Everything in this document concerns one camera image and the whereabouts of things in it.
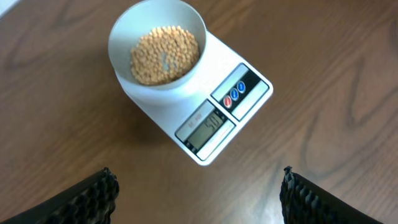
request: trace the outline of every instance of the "wooden table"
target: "wooden table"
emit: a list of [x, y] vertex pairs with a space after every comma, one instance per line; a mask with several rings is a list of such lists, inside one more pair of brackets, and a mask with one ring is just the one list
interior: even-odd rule
[[282, 223], [283, 168], [398, 217], [398, 2], [189, 1], [275, 93], [209, 167], [122, 91], [109, 32], [134, 1], [25, 0], [0, 20], [0, 220], [104, 166], [114, 223]]

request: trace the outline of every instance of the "bowl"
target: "bowl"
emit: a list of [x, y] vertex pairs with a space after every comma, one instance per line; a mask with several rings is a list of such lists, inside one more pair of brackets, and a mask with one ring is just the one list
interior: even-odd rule
[[[193, 68], [181, 78], [163, 85], [140, 84], [131, 73], [131, 48], [155, 27], [180, 26], [193, 34], [200, 57]], [[182, 100], [195, 92], [184, 88], [195, 75], [206, 49], [206, 25], [199, 13], [179, 0], [146, 0], [126, 10], [116, 21], [109, 35], [108, 53], [123, 90], [148, 104], [163, 105]]]

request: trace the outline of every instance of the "white scale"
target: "white scale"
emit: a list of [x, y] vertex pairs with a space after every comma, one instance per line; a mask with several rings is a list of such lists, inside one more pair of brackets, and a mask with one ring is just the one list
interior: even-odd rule
[[245, 59], [213, 34], [187, 89], [188, 98], [163, 106], [129, 97], [195, 162], [207, 166], [242, 130], [274, 88]]

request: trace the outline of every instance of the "red button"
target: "red button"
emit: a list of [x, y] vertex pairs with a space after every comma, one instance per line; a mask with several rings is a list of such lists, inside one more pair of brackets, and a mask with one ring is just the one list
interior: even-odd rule
[[228, 95], [224, 97], [224, 106], [226, 108], [230, 108], [232, 106], [232, 99]]

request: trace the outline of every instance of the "black honeycomb texture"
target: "black honeycomb texture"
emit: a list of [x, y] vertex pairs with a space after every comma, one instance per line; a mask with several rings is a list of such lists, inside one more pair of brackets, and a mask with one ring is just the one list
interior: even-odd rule
[[109, 224], [119, 195], [116, 176], [105, 169], [107, 175], [76, 195], [66, 205], [42, 218], [36, 224]]
[[280, 202], [286, 224], [379, 223], [286, 167]]

